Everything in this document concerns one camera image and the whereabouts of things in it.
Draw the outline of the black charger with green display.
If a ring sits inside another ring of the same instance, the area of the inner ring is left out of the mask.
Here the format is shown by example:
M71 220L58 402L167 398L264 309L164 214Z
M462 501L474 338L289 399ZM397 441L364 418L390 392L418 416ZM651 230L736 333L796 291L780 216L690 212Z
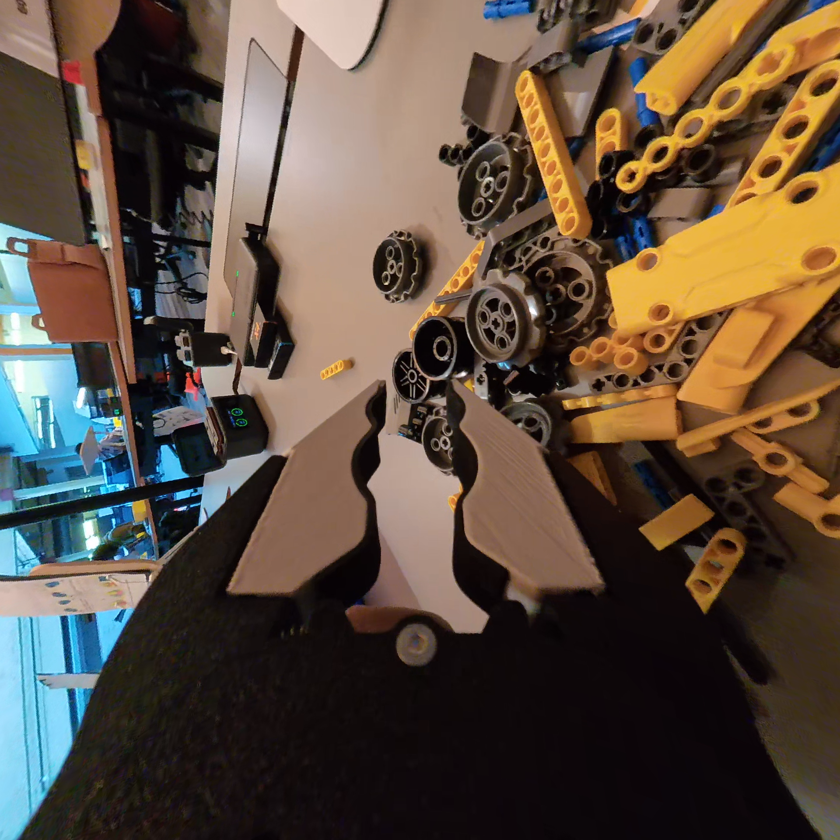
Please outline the black charger with green display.
M258 455L268 443L268 426L251 395L211 397L205 426L216 457L224 463Z

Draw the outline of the grey desk hatch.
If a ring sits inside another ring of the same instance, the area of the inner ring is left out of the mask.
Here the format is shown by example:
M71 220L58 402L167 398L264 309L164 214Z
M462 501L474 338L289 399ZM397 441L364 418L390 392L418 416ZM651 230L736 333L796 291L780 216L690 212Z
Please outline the grey desk hatch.
M237 286L238 251L249 226L267 228L277 187L280 136L292 86L254 38L248 43L245 87L238 127L234 185L227 230L224 279Z

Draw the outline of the black pole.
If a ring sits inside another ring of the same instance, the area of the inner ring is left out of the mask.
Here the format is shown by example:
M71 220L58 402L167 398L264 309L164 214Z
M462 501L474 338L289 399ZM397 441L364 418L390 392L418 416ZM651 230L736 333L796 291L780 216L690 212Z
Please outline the black pole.
M137 486L96 496L85 496L74 500L29 507L2 514L1 530L17 529L31 524L46 522L54 518L96 511L102 508L112 508L135 501L147 501L186 490L201 489L202 487L203 476L189 476L158 482L148 486Z

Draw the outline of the pile of yellow blue pieces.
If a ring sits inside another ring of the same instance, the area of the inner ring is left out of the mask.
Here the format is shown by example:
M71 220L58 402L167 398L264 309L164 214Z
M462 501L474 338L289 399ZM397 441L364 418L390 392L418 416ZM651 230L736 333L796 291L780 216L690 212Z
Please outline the pile of yellow blue pieces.
M783 568L788 546L743 494L838 539L831 480L767 435L838 392L838 2L662 2L622 26L616 2L538 9L517 61L475 53L462 105L458 210L477 244L412 326L392 367L398 432L453 471L439 404L461 380L550 445L722 443L750 459L705 478L715 509L677 490L643 526L657 549L715 533L686 586L706 613L743 556Z

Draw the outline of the brown bag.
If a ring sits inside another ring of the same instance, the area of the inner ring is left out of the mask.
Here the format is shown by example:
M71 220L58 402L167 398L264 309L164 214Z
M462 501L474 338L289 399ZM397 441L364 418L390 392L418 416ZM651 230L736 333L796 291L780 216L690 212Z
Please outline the brown bag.
M118 341L108 268L97 245L9 238L7 249L27 260L39 307L34 322L52 343Z

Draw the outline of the black battery case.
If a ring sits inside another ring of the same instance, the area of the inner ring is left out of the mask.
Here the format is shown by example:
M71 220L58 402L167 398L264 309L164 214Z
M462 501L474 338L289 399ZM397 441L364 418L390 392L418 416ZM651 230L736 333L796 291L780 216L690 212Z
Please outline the black battery case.
M225 466L203 423L177 428L171 434L171 442L182 471L189 477L204 476Z

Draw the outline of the black charger box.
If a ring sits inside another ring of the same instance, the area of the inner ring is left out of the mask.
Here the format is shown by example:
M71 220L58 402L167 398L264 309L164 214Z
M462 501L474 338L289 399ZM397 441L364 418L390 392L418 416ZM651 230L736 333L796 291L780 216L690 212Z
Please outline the black charger box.
M181 331L174 342L176 357L193 370L228 366L237 355L225 333Z

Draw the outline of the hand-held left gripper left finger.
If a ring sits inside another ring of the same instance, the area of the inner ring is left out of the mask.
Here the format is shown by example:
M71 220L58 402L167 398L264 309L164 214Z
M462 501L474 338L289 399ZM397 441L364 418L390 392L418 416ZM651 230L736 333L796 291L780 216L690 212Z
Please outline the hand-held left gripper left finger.
M375 380L289 451L227 586L231 595L360 599L381 562L369 484L381 463L386 385Z

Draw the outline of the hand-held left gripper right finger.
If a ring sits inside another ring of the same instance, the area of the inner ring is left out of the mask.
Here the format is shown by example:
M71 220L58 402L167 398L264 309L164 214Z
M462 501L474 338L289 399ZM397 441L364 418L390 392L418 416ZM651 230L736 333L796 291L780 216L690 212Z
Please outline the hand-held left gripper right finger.
M453 572L472 602L510 583L534 600L598 593L604 581L539 443L459 382L448 384L455 507Z

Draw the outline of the grey gear wheel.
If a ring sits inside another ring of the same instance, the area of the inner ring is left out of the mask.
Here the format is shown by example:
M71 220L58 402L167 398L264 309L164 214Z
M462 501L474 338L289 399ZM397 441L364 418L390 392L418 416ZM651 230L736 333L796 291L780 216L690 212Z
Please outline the grey gear wheel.
M427 275L425 249L413 233L397 229L377 246L372 263L375 288L389 303L417 298Z

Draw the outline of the flat black device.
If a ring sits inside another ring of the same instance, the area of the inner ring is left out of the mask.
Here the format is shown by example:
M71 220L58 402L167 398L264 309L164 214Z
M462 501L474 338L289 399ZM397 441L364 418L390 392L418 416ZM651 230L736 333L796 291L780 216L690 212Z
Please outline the flat black device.
M226 278L233 282L233 305L227 335L243 367L267 371L277 381L285 374L296 347L277 303L280 266L264 226L247 223L245 236L228 252Z

